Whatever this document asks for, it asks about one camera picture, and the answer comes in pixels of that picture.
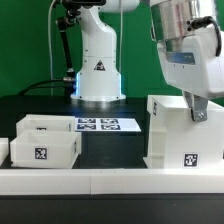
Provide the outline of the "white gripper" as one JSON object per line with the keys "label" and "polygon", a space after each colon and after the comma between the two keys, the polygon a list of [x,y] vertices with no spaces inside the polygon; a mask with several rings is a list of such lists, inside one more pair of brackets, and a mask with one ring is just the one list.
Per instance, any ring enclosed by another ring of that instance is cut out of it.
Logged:
{"label": "white gripper", "polygon": [[163,44],[157,44],[165,81],[183,90],[194,122],[207,120],[207,99],[224,96],[224,44],[219,57],[215,55],[216,47],[217,37],[212,26],[185,37],[180,52],[167,52]]}

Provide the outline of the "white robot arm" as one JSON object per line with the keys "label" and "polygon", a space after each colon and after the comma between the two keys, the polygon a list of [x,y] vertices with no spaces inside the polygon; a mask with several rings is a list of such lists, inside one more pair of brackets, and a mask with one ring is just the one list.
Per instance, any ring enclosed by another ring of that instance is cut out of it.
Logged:
{"label": "white robot arm", "polygon": [[224,96],[224,31],[216,0],[62,0],[66,23],[77,22],[82,31],[83,64],[72,97],[85,102],[124,98],[116,33],[99,14],[131,11],[141,2],[150,8],[151,37],[166,83],[183,92],[194,121],[205,121],[208,101]]}

